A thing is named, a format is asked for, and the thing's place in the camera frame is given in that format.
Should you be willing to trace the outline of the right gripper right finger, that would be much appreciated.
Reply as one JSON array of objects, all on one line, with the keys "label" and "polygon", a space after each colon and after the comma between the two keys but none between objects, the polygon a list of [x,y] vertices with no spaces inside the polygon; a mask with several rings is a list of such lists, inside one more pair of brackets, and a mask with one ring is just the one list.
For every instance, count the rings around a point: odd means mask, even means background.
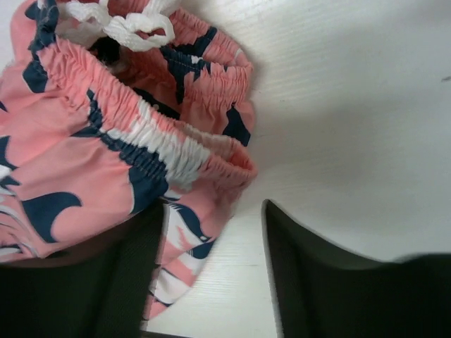
[{"label": "right gripper right finger", "polygon": [[449,337],[450,255],[361,256],[262,206],[273,305],[283,337]]}]

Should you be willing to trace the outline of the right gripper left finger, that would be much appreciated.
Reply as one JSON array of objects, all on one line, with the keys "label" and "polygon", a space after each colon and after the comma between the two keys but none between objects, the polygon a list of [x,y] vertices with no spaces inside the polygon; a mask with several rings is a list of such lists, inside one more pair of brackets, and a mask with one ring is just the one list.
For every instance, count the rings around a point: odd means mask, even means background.
[{"label": "right gripper left finger", "polygon": [[1,266],[2,337],[140,337],[163,230],[155,202],[72,251]]}]

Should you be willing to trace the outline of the pink shark print shorts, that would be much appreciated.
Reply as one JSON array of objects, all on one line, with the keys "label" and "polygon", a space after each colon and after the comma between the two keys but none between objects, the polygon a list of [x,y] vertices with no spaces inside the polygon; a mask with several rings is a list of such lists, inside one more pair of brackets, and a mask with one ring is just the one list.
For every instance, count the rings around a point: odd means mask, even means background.
[{"label": "pink shark print shorts", "polygon": [[52,254],[163,203],[144,320],[194,284],[256,177],[253,67],[177,1],[26,1],[1,75],[1,262]]}]

